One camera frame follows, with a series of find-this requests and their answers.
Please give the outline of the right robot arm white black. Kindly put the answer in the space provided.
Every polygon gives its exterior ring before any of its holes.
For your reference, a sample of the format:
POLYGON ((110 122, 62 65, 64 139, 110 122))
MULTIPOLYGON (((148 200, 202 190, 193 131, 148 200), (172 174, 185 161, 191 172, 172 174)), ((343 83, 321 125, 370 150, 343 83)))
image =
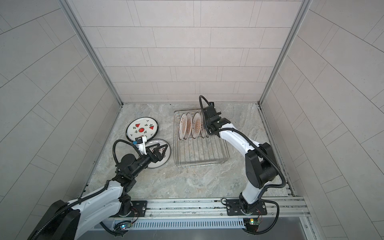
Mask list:
POLYGON ((204 127, 208 135, 216 135, 231 144, 244 155, 248 183, 239 196, 240 206, 245 214, 256 211, 262 196, 269 188, 281 189, 287 181, 279 168, 271 145, 258 144, 226 118, 220 116, 213 102, 206 107, 200 103, 204 118, 204 127))

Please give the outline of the watermelon pattern plate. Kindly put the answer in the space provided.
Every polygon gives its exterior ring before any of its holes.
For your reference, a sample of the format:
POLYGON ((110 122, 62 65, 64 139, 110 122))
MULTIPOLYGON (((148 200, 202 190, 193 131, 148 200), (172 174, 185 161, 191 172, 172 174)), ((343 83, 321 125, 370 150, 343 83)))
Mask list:
POLYGON ((126 138, 134 142, 136 138, 145 136, 147 140, 153 139, 159 131, 158 122, 150 117, 142 117, 132 121, 126 129, 126 138))

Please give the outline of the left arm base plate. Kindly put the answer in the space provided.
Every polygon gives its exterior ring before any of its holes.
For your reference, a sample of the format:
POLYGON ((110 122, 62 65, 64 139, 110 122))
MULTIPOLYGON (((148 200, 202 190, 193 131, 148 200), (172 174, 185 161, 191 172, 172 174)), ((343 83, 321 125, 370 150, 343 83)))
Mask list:
POLYGON ((118 216, 122 218, 141 218, 145 216, 147 201, 126 201, 122 203, 118 216))

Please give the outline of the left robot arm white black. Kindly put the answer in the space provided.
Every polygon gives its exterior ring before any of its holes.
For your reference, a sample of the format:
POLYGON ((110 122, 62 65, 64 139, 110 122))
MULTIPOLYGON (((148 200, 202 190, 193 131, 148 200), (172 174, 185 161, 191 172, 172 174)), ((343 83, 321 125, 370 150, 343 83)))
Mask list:
POLYGON ((92 227, 116 214, 127 216, 132 204, 129 191, 136 183, 136 177, 151 163, 161 162, 169 148, 168 143, 157 143, 148 147, 138 142, 125 142, 138 157, 127 154, 121 160, 116 153, 116 176, 106 184, 77 199, 54 202, 46 211, 28 237, 30 240, 77 240, 92 227))

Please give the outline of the red characters white plate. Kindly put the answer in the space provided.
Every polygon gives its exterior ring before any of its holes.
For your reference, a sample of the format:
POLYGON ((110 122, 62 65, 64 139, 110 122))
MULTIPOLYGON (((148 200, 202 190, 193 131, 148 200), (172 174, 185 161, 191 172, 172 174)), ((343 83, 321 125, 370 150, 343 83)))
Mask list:
POLYGON ((155 139, 146 143, 147 153, 151 152, 155 156, 156 162, 148 165, 149 169, 159 168, 164 165, 171 157, 171 147, 165 140, 155 139))

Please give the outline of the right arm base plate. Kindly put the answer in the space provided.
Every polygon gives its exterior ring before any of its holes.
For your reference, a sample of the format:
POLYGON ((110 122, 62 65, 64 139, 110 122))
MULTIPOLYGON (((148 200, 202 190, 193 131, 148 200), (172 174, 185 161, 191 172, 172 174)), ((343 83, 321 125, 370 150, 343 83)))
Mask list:
POLYGON ((241 199, 222 199, 221 202, 226 206, 228 216, 265 216, 268 214, 263 201, 248 204, 245 200, 241 199))

